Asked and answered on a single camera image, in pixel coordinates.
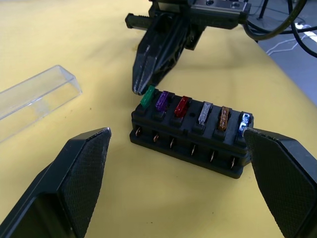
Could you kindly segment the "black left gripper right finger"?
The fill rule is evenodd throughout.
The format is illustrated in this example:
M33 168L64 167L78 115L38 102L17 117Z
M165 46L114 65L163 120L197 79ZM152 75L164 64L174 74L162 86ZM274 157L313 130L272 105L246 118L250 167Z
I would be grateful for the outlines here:
M317 160L297 140L246 128L260 192L286 238L317 236Z

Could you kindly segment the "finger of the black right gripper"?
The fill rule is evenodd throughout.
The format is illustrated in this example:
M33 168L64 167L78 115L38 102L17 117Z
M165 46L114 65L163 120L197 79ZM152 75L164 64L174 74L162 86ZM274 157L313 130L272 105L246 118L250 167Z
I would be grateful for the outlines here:
M189 21L176 19L164 35L151 75L151 85L157 86L174 68L185 47L189 31Z
M162 14L153 19L144 37L138 45L132 72L132 91L143 95L151 86L151 75L154 70L156 56L164 35L178 16Z

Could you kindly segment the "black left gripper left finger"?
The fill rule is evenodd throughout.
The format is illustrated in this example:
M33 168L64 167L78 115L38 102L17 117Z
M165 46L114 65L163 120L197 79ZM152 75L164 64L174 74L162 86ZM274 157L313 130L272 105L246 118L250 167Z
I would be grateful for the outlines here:
M83 238L94 212L111 138L108 127L67 141L0 225L2 238Z

